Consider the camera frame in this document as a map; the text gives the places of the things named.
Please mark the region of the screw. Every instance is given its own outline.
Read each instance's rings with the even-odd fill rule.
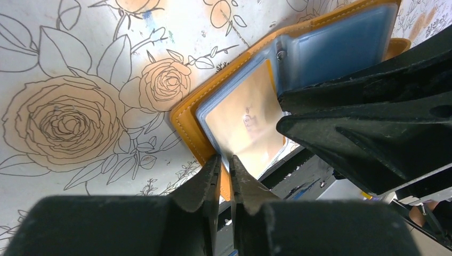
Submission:
[[[279,61],[281,61],[281,60],[284,59],[284,57],[285,57],[286,55],[287,55],[287,54],[286,54],[286,51],[279,51],[279,52],[276,54],[276,59],[279,60]]]

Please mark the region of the brown leather wallet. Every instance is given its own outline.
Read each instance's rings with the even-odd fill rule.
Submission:
[[[225,80],[231,77],[240,67],[246,64],[251,57],[259,52],[259,50],[268,46],[278,36],[288,35],[290,37],[299,37],[326,25],[344,20],[345,18],[362,10],[366,10],[372,6],[379,6],[383,4],[396,4],[397,6],[400,6],[400,2],[401,0],[359,0],[331,13],[302,23],[281,28],[271,34],[268,34],[259,42],[250,47],[247,51],[242,53],[224,69],[208,79],[204,84],[197,87],[177,106],[175,106],[170,113],[171,123],[174,125],[183,141],[188,145],[195,158],[198,159],[198,162],[201,165],[204,165],[206,161],[216,153],[216,150],[197,121],[195,112],[198,109],[199,104],[203,102],[204,99],[209,97],[216,91],[216,89],[220,88]],[[384,60],[407,51],[410,48],[410,45],[410,41],[406,39],[391,39]],[[223,166],[221,172],[220,192],[221,196],[227,201],[230,200],[230,191],[229,173]]]

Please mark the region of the wallet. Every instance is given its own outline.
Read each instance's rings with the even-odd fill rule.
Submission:
[[[175,106],[170,114],[172,124],[201,165],[216,152],[222,155],[224,164],[228,162],[225,159],[230,154],[248,154],[240,148],[240,144],[247,145],[254,134],[267,132],[271,138],[268,143],[254,145],[270,152],[268,156],[265,155],[266,159],[259,164],[244,164],[247,169],[258,165],[255,170],[251,170],[251,174],[257,178],[286,140],[275,133],[275,127],[266,129],[266,126],[262,126],[249,130],[248,124],[254,124],[250,120],[252,115],[243,115],[243,120],[233,120],[244,122],[245,129],[242,127],[241,130],[221,133],[225,127],[234,127],[231,124],[228,126],[230,119],[226,120],[234,118],[230,106],[240,107],[245,113],[252,111],[252,108],[245,106],[246,96],[232,97],[232,93],[239,95],[242,85],[249,84],[246,82],[248,79],[259,80],[253,85],[254,90],[262,86],[265,90],[262,89],[259,95],[269,99],[270,93],[273,93],[277,103],[277,95],[285,91],[339,78],[406,51],[410,47],[408,40],[390,40],[399,6],[400,0],[359,0],[265,36]],[[249,93],[250,90],[243,89],[242,92]],[[268,105],[272,109],[267,112],[272,115],[265,116],[265,120],[270,124],[284,113],[282,110],[276,111],[274,102]],[[246,158],[238,155],[242,161]],[[230,191],[229,173],[223,166],[221,196],[229,200]]]

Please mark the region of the table surface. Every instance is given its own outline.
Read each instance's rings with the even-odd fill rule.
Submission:
[[[168,111],[268,32],[351,2],[3,0],[0,254],[42,197],[172,192],[199,163]],[[419,44],[451,12],[403,0],[393,37]]]

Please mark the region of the card holder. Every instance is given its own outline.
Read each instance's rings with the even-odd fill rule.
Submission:
[[[228,95],[224,94],[228,85],[237,85],[237,81],[246,79],[265,62],[269,66],[267,75],[274,81],[275,94],[280,94],[338,78],[398,55],[410,46],[409,41],[398,38],[392,39],[388,46],[399,5],[399,0],[360,0],[327,15],[279,29],[191,92],[173,108],[171,122],[203,165],[216,151],[221,152],[205,120],[213,107]],[[344,60],[353,63],[338,65]],[[221,195],[228,200],[230,179],[225,167],[221,175]]]

